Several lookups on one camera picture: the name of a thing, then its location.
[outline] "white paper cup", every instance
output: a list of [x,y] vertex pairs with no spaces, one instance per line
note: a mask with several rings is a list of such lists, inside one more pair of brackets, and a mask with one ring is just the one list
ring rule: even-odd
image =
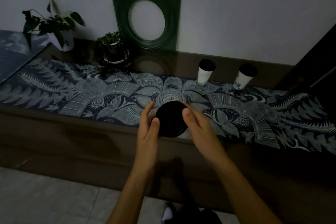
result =
[[204,86],[210,78],[212,72],[216,69],[216,64],[212,60],[202,59],[198,66],[197,83]]
[[250,64],[241,65],[237,78],[233,83],[233,88],[236,90],[242,90],[256,75],[257,69],[254,66]]

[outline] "foot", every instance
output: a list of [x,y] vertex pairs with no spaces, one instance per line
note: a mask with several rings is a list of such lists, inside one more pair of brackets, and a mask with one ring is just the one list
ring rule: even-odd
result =
[[166,220],[171,220],[176,213],[175,206],[172,203],[166,203],[161,213],[161,224],[164,224]]

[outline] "blue patterned cloth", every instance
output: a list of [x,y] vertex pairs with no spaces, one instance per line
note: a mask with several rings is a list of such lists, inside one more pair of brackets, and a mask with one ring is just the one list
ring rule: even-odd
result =
[[49,43],[46,35],[31,35],[31,50],[22,32],[0,30],[0,83],[18,71]]
[[190,78],[115,70],[105,79],[93,65],[36,58],[0,86],[0,103],[101,122],[138,126],[155,109],[183,101],[210,118],[222,141],[336,155],[336,128],[315,96],[231,83],[200,86]]

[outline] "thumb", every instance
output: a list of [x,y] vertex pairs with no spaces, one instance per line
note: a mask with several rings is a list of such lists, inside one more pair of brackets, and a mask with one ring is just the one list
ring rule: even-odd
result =
[[155,117],[152,120],[152,123],[150,125],[149,131],[146,137],[157,139],[158,134],[159,134],[159,129],[160,129],[160,120]]
[[195,117],[193,116],[193,114],[191,113],[191,111],[188,108],[184,108],[182,111],[182,116],[183,116],[183,120],[186,123],[186,125],[188,126],[188,128],[190,128],[191,132],[195,131],[196,129],[199,128]]

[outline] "black cup lid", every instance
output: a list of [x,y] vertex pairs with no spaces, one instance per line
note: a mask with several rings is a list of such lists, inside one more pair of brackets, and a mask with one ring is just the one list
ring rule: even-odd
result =
[[182,116],[183,109],[186,106],[178,101],[164,103],[156,112],[160,120],[159,135],[164,137],[177,137],[181,135],[188,126],[185,124]]
[[202,59],[198,63],[198,66],[204,71],[208,72],[214,71],[216,69],[216,64],[211,59]]
[[249,77],[255,77],[258,74],[257,68],[249,63],[241,65],[239,71]]

